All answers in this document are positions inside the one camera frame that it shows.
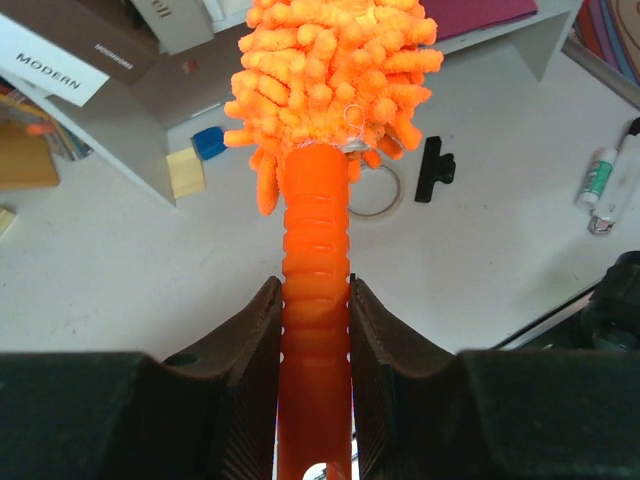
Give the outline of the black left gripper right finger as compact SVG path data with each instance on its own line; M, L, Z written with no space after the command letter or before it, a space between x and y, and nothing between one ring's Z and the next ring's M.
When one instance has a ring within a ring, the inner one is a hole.
M637 354L451 354L357 277L349 307L362 478L638 477Z

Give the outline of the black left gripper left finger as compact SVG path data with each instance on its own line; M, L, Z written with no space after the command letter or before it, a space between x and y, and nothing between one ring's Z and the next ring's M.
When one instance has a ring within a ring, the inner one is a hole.
M5 479L268 479L281 284L157 361L141 352L5 353Z

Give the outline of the orange microfiber duster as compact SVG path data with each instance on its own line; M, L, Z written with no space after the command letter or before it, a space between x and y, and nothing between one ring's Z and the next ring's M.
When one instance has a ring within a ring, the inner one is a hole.
M418 1L256 1L238 41L229 147L253 148L256 202L285 208L277 475L351 475L351 188L418 148L444 56Z

